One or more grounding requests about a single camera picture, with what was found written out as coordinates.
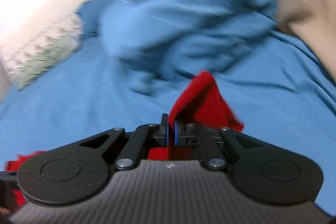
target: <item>crumpled blue fabric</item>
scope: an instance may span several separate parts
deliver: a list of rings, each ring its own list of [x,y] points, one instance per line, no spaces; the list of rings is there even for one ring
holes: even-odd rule
[[[101,17],[101,41],[123,64],[129,88],[152,95],[157,79],[174,83],[202,69],[220,72],[244,57],[276,26],[276,3],[116,0]]]
[[[86,36],[94,36],[98,33],[99,17],[101,12],[115,0],[88,0],[80,5],[76,14],[82,20],[82,33]]]

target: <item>floral pillow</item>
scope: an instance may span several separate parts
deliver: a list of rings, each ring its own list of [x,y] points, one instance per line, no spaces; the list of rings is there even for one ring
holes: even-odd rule
[[[42,73],[68,58],[79,46],[82,23],[76,13],[60,18],[11,56],[4,66],[14,86],[21,90]]]

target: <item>metal rivet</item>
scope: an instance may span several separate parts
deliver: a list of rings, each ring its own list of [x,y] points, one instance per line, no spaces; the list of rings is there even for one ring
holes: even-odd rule
[[[184,128],[185,128],[186,131],[193,132],[193,131],[196,130],[195,125],[196,125],[195,123],[189,122],[189,123],[185,124]]]
[[[117,160],[116,163],[120,167],[130,167],[133,164],[133,160],[124,158]]]
[[[222,167],[225,165],[225,161],[222,159],[214,158],[209,160],[208,164],[212,167]]]

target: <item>blue blanket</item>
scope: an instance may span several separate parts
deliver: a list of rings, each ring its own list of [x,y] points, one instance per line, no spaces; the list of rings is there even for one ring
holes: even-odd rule
[[[322,167],[316,202],[336,214],[335,84],[302,41],[274,30],[275,10],[276,0],[85,3],[80,50],[0,105],[0,162],[158,122],[205,69],[244,133]]]

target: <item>metal pin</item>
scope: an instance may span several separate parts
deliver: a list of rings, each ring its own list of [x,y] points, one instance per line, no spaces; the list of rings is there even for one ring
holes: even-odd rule
[[[214,158],[209,160],[208,164],[212,167],[223,167],[225,165],[225,161],[222,159]]]
[[[124,159],[119,159],[117,160],[116,164],[119,167],[130,167],[133,164],[133,160],[124,158]]]

